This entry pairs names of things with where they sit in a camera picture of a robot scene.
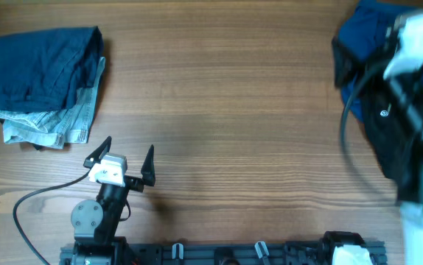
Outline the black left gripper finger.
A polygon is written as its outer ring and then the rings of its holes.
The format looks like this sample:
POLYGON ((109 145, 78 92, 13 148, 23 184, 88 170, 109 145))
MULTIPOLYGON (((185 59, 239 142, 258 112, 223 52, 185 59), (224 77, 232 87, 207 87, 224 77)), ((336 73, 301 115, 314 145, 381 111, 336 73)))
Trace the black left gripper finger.
POLYGON ((91 169, 95 163, 100 163, 102 158, 110 151, 112 137, 108 136, 85 160, 83 166, 91 169))
POLYGON ((151 145, 141 168, 142 180, 145 186, 155 185, 154 151, 155 148, 151 145))

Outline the dark blue shorts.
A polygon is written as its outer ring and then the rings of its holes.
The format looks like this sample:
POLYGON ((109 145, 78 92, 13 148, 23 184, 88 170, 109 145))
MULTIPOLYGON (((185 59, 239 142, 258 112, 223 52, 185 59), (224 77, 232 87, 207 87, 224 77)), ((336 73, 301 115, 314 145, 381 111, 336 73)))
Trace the dark blue shorts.
POLYGON ((73 107, 77 90, 96 79, 103 51, 96 26, 0 37, 0 110, 41 112, 73 107))

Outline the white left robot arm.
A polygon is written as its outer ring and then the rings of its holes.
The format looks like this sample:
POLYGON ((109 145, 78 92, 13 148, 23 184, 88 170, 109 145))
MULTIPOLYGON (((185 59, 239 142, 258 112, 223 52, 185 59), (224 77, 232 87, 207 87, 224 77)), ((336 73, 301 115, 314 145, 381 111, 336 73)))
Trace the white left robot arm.
POLYGON ((107 137, 85 160, 87 177, 99 183, 95 199, 78 203, 71 212, 74 248, 70 264, 137 264, 135 252, 116 230, 129 208, 130 191, 143 192, 155 185, 154 146, 148 149, 141 177, 126 175, 127 158, 110 152, 112 138, 107 137))

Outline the blue garment in pile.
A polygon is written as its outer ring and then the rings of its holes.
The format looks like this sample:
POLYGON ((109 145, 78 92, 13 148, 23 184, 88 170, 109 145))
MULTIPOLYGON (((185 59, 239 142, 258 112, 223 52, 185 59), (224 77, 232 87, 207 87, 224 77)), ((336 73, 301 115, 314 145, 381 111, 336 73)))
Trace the blue garment in pile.
MULTIPOLYGON (((375 74, 380 72, 383 79, 384 71, 394 56, 396 47, 399 44, 396 36, 397 30, 394 29, 395 20, 399 15, 413 12, 415 10, 422 9, 395 4, 385 4, 378 1, 360 1, 356 6, 353 15, 342 24, 336 33, 336 35, 360 35, 368 36, 369 38, 386 36, 392 43, 392 55, 388 61, 377 63, 373 68, 366 71, 362 79, 355 85, 354 88, 339 88, 341 98, 344 103, 344 109, 341 116, 342 122, 346 122, 348 115, 353 114, 357 121, 364 125, 362 120, 360 92, 364 88, 364 85, 367 84, 369 79, 374 77, 375 74)), ((415 107, 407 100, 405 92, 402 91, 402 86, 399 84, 399 81, 396 80, 398 76, 383 80, 389 84, 388 90, 390 95, 395 97, 396 103, 399 105, 399 109, 405 112, 406 119, 409 121, 410 126, 423 128, 422 117, 415 107)))

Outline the light blue denim jeans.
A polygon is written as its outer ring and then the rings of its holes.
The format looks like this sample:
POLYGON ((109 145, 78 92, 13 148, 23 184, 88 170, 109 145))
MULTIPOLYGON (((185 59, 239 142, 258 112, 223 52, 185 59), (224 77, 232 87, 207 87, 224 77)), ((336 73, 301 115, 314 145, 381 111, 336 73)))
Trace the light blue denim jeans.
POLYGON ((87 143, 104 70, 105 58, 101 57, 94 84, 77 90, 77 102, 70 109, 34 113, 0 110, 5 144, 28 142, 62 149, 65 144, 87 143))

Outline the black garment in pile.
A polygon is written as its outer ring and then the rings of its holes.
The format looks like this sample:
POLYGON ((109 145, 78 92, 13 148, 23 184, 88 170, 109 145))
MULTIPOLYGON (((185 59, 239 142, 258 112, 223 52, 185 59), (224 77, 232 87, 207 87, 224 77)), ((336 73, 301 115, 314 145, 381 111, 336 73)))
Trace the black garment in pile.
MULTIPOLYGON (((423 68, 412 74, 402 74, 396 80, 423 121, 423 68)), ((399 109, 388 89, 389 84, 379 72, 364 85, 360 100, 366 136, 382 172, 388 179, 397 180, 410 174, 411 151, 416 139, 405 112, 399 109)))

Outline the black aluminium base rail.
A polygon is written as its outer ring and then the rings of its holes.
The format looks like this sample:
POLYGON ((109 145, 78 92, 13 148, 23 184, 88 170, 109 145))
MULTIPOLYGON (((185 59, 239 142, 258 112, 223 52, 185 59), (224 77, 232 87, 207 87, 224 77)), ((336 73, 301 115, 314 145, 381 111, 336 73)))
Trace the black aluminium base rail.
MULTIPOLYGON (((173 265, 171 246, 160 244, 131 244, 130 247, 136 257, 137 264, 173 265)), ((213 264, 214 251, 220 248, 216 245, 186 245, 184 247, 183 264, 213 264)), ((253 244, 223 245, 233 251, 234 257, 240 264, 261 264, 253 244)), ((268 244, 268 260, 271 264, 279 265, 310 265, 319 264, 317 260, 318 242, 316 241, 288 241, 284 244, 268 244)), ((370 253, 373 264, 387 265, 385 243, 382 241, 368 241, 366 248, 370 253)))

